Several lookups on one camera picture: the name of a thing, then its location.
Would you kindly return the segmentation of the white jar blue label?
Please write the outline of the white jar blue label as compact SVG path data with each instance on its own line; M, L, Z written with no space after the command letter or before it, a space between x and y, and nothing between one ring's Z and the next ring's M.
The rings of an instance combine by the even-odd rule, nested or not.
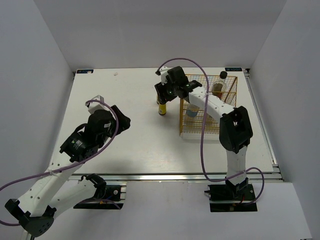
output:
M195 118L198 115L199 109L198 106L189 103L186 109L186 115L189 118Z

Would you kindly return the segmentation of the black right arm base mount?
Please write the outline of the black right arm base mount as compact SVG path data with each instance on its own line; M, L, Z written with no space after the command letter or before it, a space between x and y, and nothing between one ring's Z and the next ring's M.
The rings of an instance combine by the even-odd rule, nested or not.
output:
M211 213L245 213L257 212L258 207L253 200L256 199L252 184L237 195L233 195L225 184L208 185L204 194L209 198Z

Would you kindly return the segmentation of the dark sauce bottle red label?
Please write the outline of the dark sauce bottle red label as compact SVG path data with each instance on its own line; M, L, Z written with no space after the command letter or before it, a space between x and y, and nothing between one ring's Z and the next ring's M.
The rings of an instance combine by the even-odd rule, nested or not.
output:
M211 92L214 96L218 97L219 99L222 98L223 93L226 90L226 78L228 73L226 71L221 71L217 81L213 83Z

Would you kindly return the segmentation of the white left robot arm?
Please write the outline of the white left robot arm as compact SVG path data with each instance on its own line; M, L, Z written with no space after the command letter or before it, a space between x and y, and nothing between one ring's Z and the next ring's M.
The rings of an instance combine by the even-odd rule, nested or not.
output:
M114 189L95 173L85 174L80 182L64 193L60 188L88 159L96 157L114 139L131 126L131 119L116 105L88 107L86 123L76 127L60 146L60 159L51 162L46 172L37 176L35 184L17 199L6 204L7 211L32 237L43 235L56 218L78 204L117 199Z

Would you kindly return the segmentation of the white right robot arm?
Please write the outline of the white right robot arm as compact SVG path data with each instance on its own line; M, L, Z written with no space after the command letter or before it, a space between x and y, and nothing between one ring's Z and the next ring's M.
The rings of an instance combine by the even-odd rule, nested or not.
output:
M154 87L158 102L162 105L180 98L203 110L219 124L219 142L226 150L227 174L224 179L226 195L236 200L243 195L248 185L246 173L246 153L253 130L245 107L234 107L207 89L196 80L189 81L180 67L162 67L156 71L160 83Z

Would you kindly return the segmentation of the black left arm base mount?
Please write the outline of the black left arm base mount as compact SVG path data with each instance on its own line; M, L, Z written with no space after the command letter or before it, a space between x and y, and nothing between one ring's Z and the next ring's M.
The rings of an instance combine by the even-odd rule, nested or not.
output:
M73 208L82 210L121 210L126 199L126 185L124 183L107 183L102 177L93 173L82 175L79 183L89 180L97 190L93 197L82 200Z

